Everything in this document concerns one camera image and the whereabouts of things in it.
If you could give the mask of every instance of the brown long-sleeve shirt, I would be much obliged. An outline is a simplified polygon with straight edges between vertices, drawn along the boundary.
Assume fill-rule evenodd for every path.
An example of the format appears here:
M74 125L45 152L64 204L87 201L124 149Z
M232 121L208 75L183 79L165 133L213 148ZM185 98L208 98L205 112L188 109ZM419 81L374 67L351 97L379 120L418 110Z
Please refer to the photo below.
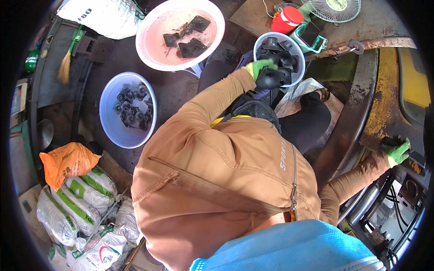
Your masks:
M210 127L255 87L247 70L233 72L187 102L143 149L132 185L137 224L149 252L172 270L283 222L294 205L297 220L336 225L339 205L389 168L374 155L318 195L312 167L270 122L234 118Z

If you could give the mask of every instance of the white plastic bucket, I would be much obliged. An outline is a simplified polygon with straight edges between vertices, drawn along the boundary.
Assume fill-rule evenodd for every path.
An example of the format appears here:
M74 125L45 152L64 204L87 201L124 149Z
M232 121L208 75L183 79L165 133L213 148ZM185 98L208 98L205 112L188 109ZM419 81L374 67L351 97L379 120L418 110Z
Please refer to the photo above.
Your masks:
M113 110L113 107L118 102L117 96L124 85L129 85L129 88L135 91L140 82L143 82L148 88L154 108L152 123L147 131L126 127L119 115ZM148 108L144 101L138 101L137 99L133 100L133 106L139 107L142 112L146 112ZM157 100L149 82L135 72L123 72L113 77L102 91L99 100L99 119L105 134L119 147L134 149L143 145L151 137L157 122Z
M211 46L200 56L186 63L179 64L179 65L167 65L167 64L157 62L154 58L151 57L151 55L148 53L146 49L145 46L146 32L149 30L151 24L159 16L163 15L167 11L186 9L190 7L191 9L194 10L197 9L202 10L214 18L217 26L217 34L214 41L212 42ZM220 9L212 2L208 0L168 0L158 5L156 8L154 8L148 15L146 15L145 19L143 19L143 22L141 23L136 35L136 50L140 59L146 65L148 65L153 69L159 71L165 71L165 72L180 71L198 64L199 62L207 58L212 52L214 52L223 38L224 28L225 28L225 22L224 22L223 14L221 13Z
M282 33L278 33L278 32L268 32L268 33L265 33L262 36L260 36L256 40L255 46L253 47L253 60L254 61L257 60L256 51L258 50L259 46L261 46L263 41L265 39L267 39L268 37L277 38L277 42L282 42L284 40L287 40L293 45L291 47L291 49L289 49L289 52L291 53L291 55L300 57L300 59L299 59L299 71L292 74L292 83L290 85L283 85L283 86L281 86L281 88L287 88L287 87L290 87L292 85L298 84L298 82L300 82L304 76L304 71L306 70L306 61L304 60L304 55L303 55L302 50L300 49L300 46L298 46L298 44L292 38L288 37L287 35L282 34Z

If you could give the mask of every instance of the green broom handle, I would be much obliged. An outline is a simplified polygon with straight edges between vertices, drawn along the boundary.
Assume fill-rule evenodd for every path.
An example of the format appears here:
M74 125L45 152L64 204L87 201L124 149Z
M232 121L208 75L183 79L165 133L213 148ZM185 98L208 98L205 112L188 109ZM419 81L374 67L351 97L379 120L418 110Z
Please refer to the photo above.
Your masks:
M76 43L76 41L81 40L81 38L83 37L83 31L81 30L82 27L83 25L81 24L76 37L72 40L71 46L69 47L69 53L72 53L72 49L74 48L74 44Z

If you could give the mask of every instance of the red container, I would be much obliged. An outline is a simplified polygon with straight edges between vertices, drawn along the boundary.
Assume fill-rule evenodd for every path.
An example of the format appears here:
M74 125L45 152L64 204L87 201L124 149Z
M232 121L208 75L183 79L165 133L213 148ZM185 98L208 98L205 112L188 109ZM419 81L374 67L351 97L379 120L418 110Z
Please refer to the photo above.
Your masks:
M288 34L303 20L303 14L301 14L298 9L294 7L286 7L273 18L271 31Z

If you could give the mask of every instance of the orange plastic bag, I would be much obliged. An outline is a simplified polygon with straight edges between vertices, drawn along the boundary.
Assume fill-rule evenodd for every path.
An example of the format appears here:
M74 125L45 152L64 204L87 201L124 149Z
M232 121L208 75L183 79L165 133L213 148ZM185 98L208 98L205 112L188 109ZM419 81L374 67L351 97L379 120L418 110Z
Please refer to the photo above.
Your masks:
M45 181L56 192L66 178L86 175L101 158L77 142L68 143L49 153L39 153L39 157L44 164Z

